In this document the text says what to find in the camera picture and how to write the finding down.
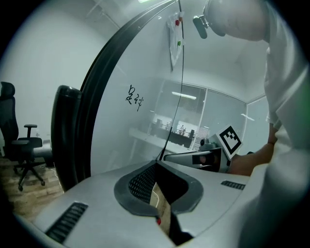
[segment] mesh grille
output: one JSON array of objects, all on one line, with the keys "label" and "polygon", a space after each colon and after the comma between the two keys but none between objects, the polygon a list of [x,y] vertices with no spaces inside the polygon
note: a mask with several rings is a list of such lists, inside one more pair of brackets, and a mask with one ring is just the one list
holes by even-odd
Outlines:
[{"label": "mesh grille", "polygon": [[155,185],[155,165],[144,170],[129,181],[130,193],[135,197],[149,204],[152,189]]},{"label": "mesh grille", "polygon": [[85,212],[88,205],[80,202],[73,203],[63,215],[46,232],[47,236],[62,243]]},{"label": "mesh grille", "polygon": [[239,190],[243,190],[244,187],[246,186],[245,184],[238,184],[238,183],[234,183],[234,182],[231,182],[231,181],[223,181],[221,183],[222,185],[224,186],[228,186],[228,187],[231,187],[231,188],[236,188],[236,189],[239,189]]}]

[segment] white desk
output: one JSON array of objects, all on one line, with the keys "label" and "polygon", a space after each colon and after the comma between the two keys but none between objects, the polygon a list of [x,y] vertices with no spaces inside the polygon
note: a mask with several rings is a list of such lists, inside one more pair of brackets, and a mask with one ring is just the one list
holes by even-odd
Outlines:
[{"label": "white desk", "polygon": [[[165,139],[161,139],[159,137],[155,137],[155,136],[151,136],[148,135],[146,133],[143,133],[137,129],[131,128],[129,130],[129,135],[132,137],[135,137],[139,140],[143,140],[145,142],[148,142],[152,145],[155,145],[157,147],[163,148],[165,146],[166,140]],[[175,154],[179,154],[179,153],[188,153],[188,152],[192,152],[193,150],[186,148],[184,146],[178,145],[178,144],[174,144],[170,141],[168,141],[167,146],[166,146],[166,150]]]}]

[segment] glass partition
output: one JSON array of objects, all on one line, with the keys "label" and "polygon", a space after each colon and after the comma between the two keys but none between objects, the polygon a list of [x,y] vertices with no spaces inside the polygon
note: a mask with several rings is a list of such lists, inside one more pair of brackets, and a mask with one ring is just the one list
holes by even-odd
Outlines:
[{"label": "glass partition", "polygon": [[269,123],[266,121],[268,114],[268,102],[266,97],[248,104],[246,125],[243,136],[243,146],[239,154],[256,152],[268,141]]},{"label": "glass partition", "polygon": [[[164,148],[169,132],[156,127],[175,116],[182,85],[183,55],[172,69],[167,26],[178,11],[175,2],[155,15],[113,69],[95,119],[91,175],[156,159]],[[157,115],[167,120],[154,123]]]},{"label": "glass partition", "polygon": [[165,94],[167,97],[170,95],[170,98],[181,96],[174,122],[171,123],[167,120],[163,125],[166,130],[170,130],[172,127],[166,151],[168,153],[188,152],[198,130],[206,89],[183,84],[181,94],[171,91],[171,89],[167,89]]},{"label": "glass partition", "polygon": [[227,125],[231,125],[241,139],[243,135],[246,104],[233,97],[208,90],[199,135],[193,149],[197,150],[200,140],[214,135]]}]

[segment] wooden floor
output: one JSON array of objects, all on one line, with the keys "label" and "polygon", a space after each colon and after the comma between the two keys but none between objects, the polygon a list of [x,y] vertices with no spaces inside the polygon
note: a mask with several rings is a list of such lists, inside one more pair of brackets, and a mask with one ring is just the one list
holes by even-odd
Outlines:
[{"label": "wooden floor", "polygon": [[23,184],[23,191],[18,190],[18,180],[22,171],[16,175],[13,171],[13,163],[0,157],[0,181],[6,192],[13,211],[29,221],[33,221],[37,214],[50,202],[63,194],[62,187],[55,172],[42,166],[34,169],[45,181],[45,186],[32,174],[28,172]]}]

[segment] ceiling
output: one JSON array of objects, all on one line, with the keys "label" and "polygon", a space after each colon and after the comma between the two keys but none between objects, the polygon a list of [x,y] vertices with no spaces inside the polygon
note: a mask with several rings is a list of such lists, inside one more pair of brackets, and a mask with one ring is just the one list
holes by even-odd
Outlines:
[{"label": "ceiling", "polygon": [[[138,0],[93,0],[119,26],[162,0],[148,0],[140,3]],[[193,16],[201,15],[205,0],[180,0],[184,15],[185,51],[201,57],[201,61],[215,58],[220,61],[235,62],[246,41],[225,36],[219,37],[208,29],[208,38],[203,40],[192,22]]]},{"label": "ceiling", "polygon": [[220,37],[210,28],[207,39],[201,39],[192,21],[193,16],[202,15],[205,0],[181,0],[184,16],[185,52],[201,56],[201,60],[225,60],[235,62],[247,41],[230,36]]}]

